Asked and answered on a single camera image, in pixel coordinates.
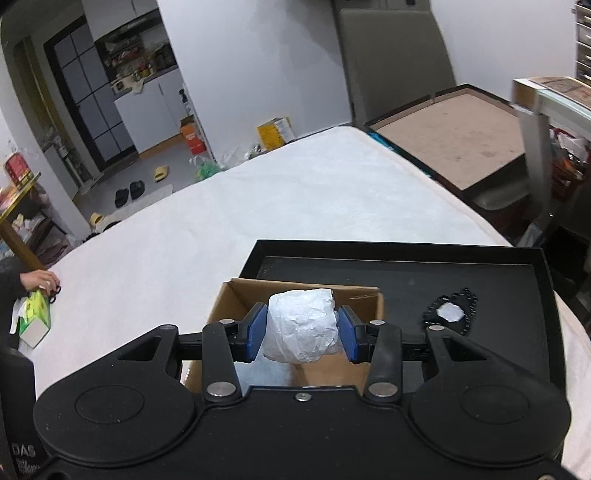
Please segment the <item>person's hand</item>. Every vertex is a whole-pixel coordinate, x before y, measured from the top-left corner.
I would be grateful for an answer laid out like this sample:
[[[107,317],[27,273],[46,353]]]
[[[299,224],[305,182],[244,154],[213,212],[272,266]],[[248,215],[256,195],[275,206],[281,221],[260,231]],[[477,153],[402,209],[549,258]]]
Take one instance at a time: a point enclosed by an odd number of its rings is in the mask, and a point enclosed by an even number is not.
[[[43,290],[46,295],[56,293],[60,287],[60,280],[51,271],[35,270],[21,273],[20,282],[27,292]]]

